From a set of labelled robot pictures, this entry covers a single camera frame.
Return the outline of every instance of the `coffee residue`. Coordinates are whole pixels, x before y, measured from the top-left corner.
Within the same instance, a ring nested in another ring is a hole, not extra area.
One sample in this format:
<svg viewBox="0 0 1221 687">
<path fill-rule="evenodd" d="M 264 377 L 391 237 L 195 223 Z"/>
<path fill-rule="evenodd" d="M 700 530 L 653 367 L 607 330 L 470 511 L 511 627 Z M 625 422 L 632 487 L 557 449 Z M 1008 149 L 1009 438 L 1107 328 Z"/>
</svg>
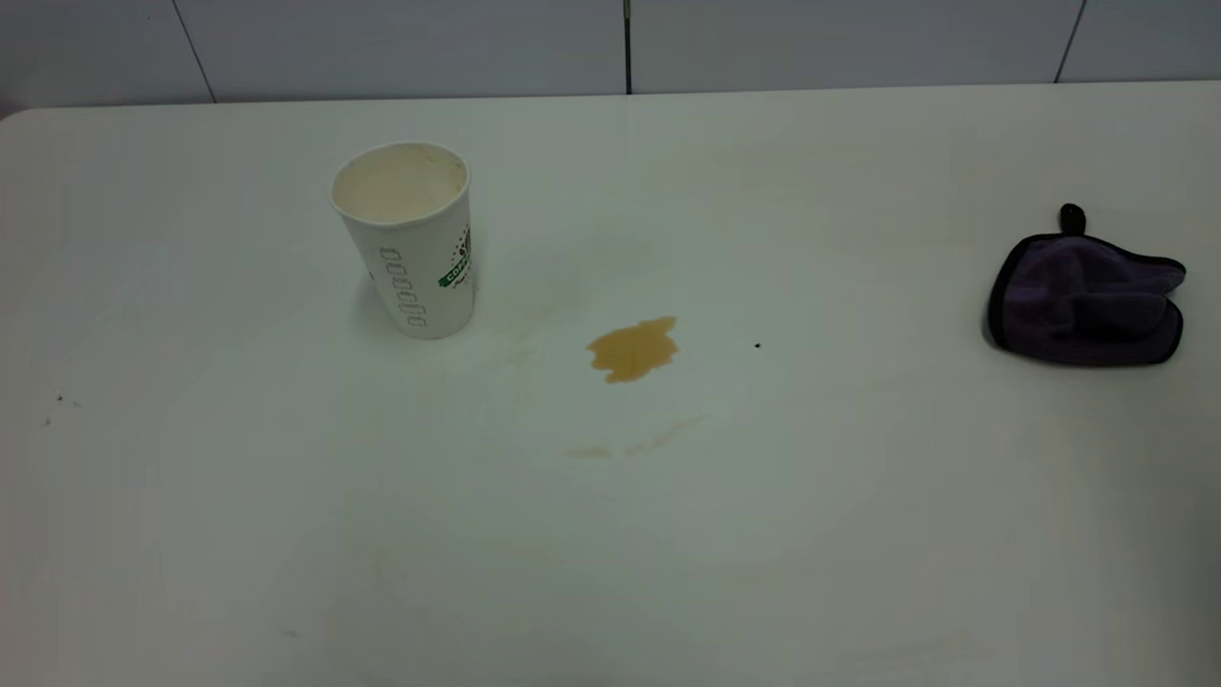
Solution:
<svg viewBox="0 0 1221 687">
<path fill-rule="evenodd" d="M 694 419 L 690 419 L 690 420 L 684 420 L 684 421 L 680 421 L 680 422 L 675 422 L 674 427 L 672 427 L 672 428 L 667 430 L 665 432 L 663 432 L 662 434 L 658 434 L 657 437 L 654 437 L 653 438 L 653 443 L 650 444 L 650 447 L 653 448 L 653 449 L 661 449 L 662 447 L 669 444 L 670 439 L 674 439 L 674 436 L 678 434 L 680 431 L 683 431 L 683 430 L 690 430 L 690 428 L 700 425 L 701 422 L 703 422 L 703 416 L 694 417 Z"/>
<path fill-rule="evenodd" d="M 669 365 L 679 353 L 668 333 L 676 321 L 673 316 L 657 317 L 595 338 L 586 348 L 593 351 L 593 370 L 610 371 L 607 384 L 617 384 L 635 382 Z"/>
</svg>

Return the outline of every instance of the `green logo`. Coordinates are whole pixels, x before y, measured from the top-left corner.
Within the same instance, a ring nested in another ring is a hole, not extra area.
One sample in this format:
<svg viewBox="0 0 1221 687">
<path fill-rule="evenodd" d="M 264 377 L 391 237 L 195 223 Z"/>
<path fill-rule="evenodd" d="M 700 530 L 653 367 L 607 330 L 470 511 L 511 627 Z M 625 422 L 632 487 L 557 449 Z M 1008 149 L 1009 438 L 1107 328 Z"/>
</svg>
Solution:
<svg viewBox="0 0 1221 687">
<path fill-rule="evenodd" d="M 454 248 L 454 256 L 458 257 L 458 261 L 454 264 L 454 266 L 449 267 L 449 271 L 447 271 L 444 276 L 437 279 L 437 283 L 440 283 L 442 288 L 449 286 L 451 283 L 454 283 L 455 281 L 460 283 L 460 277 L 463 277 L 462 273 L 463 271 L 466 270 L 466 265 L 470 264 L 469 223 L 466 225 L 466 232 L 463 236 L 462 243 L 459 243 L 458 246 Z"/>
</svg>

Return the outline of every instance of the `cleaning mitt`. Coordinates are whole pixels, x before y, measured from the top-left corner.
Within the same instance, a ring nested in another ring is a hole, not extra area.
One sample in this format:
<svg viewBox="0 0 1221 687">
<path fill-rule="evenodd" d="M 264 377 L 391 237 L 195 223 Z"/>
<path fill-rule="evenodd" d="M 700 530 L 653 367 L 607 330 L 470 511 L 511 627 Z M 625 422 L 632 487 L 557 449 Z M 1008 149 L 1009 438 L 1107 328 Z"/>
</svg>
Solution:
<svg viewBox="0 0 1221 687">
<path fill-rule="evenodd" d="M 988 301 L 996 345 L 1081 366 L 1168 360 L 1183 314 L 1166 295 L 1187 267 L 1085 236 L 1085 212 L 1077 205 L 1061 207 L 1060 227 L 1061 233 L 1023 238 L 1001 266 Z"/>
</svg>

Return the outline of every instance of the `brown liquid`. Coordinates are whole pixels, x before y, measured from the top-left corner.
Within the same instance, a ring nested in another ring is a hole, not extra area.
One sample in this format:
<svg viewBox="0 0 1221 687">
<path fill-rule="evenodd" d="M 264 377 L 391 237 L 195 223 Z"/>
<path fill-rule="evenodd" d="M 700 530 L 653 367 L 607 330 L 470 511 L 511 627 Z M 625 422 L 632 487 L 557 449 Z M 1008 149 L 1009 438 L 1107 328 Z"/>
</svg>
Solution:
<svg viewBox="0 0 1221 687">
<path fill-rule="evenodd" d="M 615 384 L 635 382 L 669 365 L 679 353 L 668 334 L 675 321 L 678 317 L 657 317 L 595 338 L 586 348 L 593 351 L 593 370 L 610 371 L 607 384 Z"/>
</svg>

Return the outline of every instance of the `white paper cup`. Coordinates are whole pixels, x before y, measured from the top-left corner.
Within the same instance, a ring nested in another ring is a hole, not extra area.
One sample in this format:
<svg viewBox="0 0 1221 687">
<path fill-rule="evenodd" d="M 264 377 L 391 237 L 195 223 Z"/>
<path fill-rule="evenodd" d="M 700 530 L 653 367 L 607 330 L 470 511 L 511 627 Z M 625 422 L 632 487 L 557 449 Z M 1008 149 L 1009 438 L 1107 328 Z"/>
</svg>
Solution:
<svg viewBox="0 0 1221 687">
<path fill-rule="evenodd" d="M 449 336 L 474 311 L 469 189 L 462 155 L 414 140 L 361 153 L 335 174 L 331 205 L 408 336 Z"/>
</svg>

